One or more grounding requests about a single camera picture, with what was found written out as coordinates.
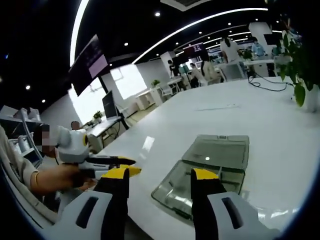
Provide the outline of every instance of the black ceiling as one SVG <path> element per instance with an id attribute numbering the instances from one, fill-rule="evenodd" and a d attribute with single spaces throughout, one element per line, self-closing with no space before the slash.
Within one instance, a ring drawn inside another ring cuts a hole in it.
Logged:
<path id="1" fill-rule="evenodd" d="M 71 36 L 81 1 L 10 0 L 1 1 L 1 5 L 4 2 L 6 5 L 0 6 L 0 30 L 4 36 L 0 39 L 1 101 L 14 108 L 33 107 L 43 111 L 70 87 L 66 79 Z M 194 21 L 227 10 L 265 7 L 264 0 L 212 0 L 182 12 L 160 0 L 90 0 L 80 25 L 75 53 L 77 56 L 97 34 L 105 56 L 115 68 L 132 63 L 155 43 Z M 160 17 L 155 17 L 155 12 L 160 12 Z M 171 37 L 138 63 L 197 39 L 199 32 L 206 36 L 194 43 L 208 41 L 208 36 L 210 39 L 221 37 L 222 32 L 207 34 L 229 27 L 235 27 L 233 33 L 248 32 L 248 24 L 256 18 L 275 22 L 267 11 L 237 12 L 212 18 Z M 129 57 L 114 61 L 122 55 Z M 25 89 L 26 85 L 31 86 L 30 90 Z"/>

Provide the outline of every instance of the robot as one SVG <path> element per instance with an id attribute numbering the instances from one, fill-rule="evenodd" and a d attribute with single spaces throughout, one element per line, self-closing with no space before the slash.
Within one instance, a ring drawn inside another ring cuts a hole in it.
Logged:
<path id="1" fill-rule="evenodd" d="M 48 240 L 124 240 L 129 178 L 141 169 L 132 166 L 135 161 L 129 158 L 90 154 L 82 130 L 59 127 L 57 139 L 61 160 L 77 164 L 98 182 L 93 190 L 76 197 L 64 192 L 59 220 L 43 229 L 43 236 Z M 227 192 L 215 173 L 193 168 L 190 179 L 196 240 L 272 240 L 279 235 L 259 221 L 258 212 L 242 197 Z"/>

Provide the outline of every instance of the ceiling vent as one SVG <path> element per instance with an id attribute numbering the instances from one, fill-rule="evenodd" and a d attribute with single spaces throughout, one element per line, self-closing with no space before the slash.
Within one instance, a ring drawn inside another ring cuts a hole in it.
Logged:
<path id="1" fill-rule="evenodd" d="M 211 0 L 161 0 L 163 4 L 167 4 L 171 7 L 179 9 L 182 12 L 192 9 L 195 6 L 198 6 L 208 1 Z"/>

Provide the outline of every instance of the potted plant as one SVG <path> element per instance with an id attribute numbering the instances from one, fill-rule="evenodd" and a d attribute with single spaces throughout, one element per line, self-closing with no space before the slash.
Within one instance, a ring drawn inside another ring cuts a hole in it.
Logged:
<path id="1" fill-rule="evenodd" d="M 95 119 L 96 122 L 101 123 L 102 113 L 100 111 L 97 111 L 93 115 L 93 118 Z"/>
<path id="2" fill-rule="evenodd" d="M 160 81 L 155 79 L 152 81 L 151 85 L 155 88 L 159 83 Z"/>
<path id="3" fill-rule="evenodd" d="M 284 55 L 290 56 L 287 64 L 278 64 L 282 81 L 290 77 L 294 85 L 294 97 L 299 107 L 305 105 L 309 112 L 317 111 L 319 82 L 312 76 L 307 51 L 303 44 L 288 40 L 287 34 L 283 36 Z"/>
<path id="4" fill-rule="evenodd" d="M 243 59 L 246 61 L 251 61 L 253 58 L 252 52 L 249 50 L 244 50 L 241 55 L 242 55 Z"/>

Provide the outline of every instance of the green plant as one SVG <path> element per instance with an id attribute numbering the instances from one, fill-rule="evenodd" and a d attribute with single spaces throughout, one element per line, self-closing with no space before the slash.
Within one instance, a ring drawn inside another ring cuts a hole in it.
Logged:
<path id="1" fill-rule="evenodd" d="M 253 58 L 252 52 L 249 51 L 249 50 L 244 50 L 242 52 L 242 57 L 243 57 L 244 60 L 248 60 L 248 59 L 252 60 L 252 58 Z"/>
<path id="2" fill-rule="evenodd" d="M 314 85 L 319 85 L 312 76 L 312 69 L 303 44 L 296 43 L 292 39 L 288 40 L 288 35 L 283 36 L 284 55 L 289 56 L 291 61 L 287 64 L 278 64 L 282 81 L 286 76 L 290 77 L 294 85 L 294 96 L 296 103 L 302 107 L 306 98 L 306 89 L 311 91 Z"/>
<path id="3" fill-rule="evenodd" d="M 153 80 L 151 84 L 155 88 L 159 83 L 160 83 L 159 80 Z"/>
<path id="4" fill-rule="evenodd" d="M 102 113 L 100 111 L 97 111 L 94 115 L 93 115 L 94 119 L 98 119 L 98 118 L 102 118 Z"/>

